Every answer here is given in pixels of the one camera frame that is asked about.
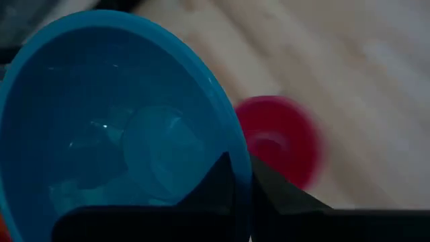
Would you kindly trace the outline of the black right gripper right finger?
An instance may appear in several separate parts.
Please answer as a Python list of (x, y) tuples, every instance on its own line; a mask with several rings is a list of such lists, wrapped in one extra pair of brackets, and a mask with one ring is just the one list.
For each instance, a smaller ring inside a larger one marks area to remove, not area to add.
[(258, 242), (319, 241), (330, 236), (331, 207), (286, 180), (256, 156), (253, 168), (251, 238)]

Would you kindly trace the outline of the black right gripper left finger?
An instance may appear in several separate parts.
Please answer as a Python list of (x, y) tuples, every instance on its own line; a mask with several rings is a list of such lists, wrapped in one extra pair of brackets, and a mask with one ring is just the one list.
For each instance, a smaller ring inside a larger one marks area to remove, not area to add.
[(199, 184), (177, 207), (185, 213), (176, 241), (225, 242), (235, 239), (235, 178), (230, 156), (221, 154)]

